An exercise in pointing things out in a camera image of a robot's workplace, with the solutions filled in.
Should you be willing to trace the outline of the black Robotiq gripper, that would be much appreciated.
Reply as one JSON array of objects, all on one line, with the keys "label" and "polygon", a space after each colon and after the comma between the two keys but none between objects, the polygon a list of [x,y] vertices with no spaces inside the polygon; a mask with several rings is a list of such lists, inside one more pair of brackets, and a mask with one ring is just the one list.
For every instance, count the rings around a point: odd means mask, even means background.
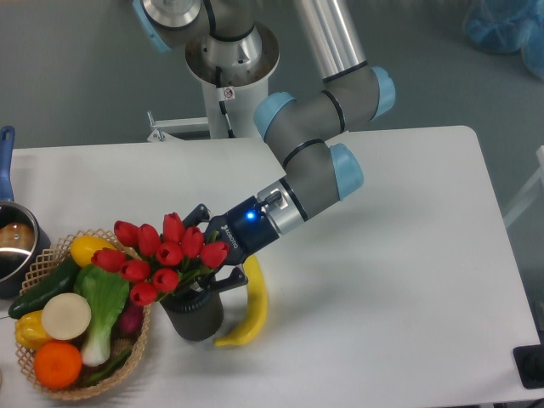
[{"label": "black Robotiq gripper", "polygon": [[[223,242],[228,247],[228,254],[218,268],[236,266],[243,264],[249,256],[279,238],[279,233],[267,218],[262,206],[255,196],[250,196],[224,214],[213,216],[209,208],[201,203],[183,219],[183,224],[186,229],[201,228],[205,237],[217,231],[216,241]],[[234,267],[229,276],[222,280],[217,280],[216,275],[211,273],[198,278],[198,287],[205,292],[220,293],[248,283],[241,267]]]}]

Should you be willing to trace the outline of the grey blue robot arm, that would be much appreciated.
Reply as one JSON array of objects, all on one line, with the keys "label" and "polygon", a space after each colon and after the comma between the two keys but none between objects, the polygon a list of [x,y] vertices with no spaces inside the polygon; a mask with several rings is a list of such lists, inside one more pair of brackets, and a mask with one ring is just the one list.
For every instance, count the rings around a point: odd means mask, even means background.
[{"label": "grey blue robot arm", "polygon": [[255,252],[345,199],[363,182],[360,165],[343,144],[328,140],[388,111],[395,87],[388,73],[366,61],[343,1],[298,1],[323,90],[298,101],[288,93],[261,100],[242,95],[264,86],[277,65],[274,35],[235,1],[136,1],[133,8],[147,37],[161,51],[184,47],[188,67],[212,96],[211,135],[255,136],[270,148],[284,176],[233,207],[211,216],[195,210],[190,224],[207,222],[206,236],[228,249],[233,273],[224,280],[200,278],[221,292],[247,283],[241,266]]}]

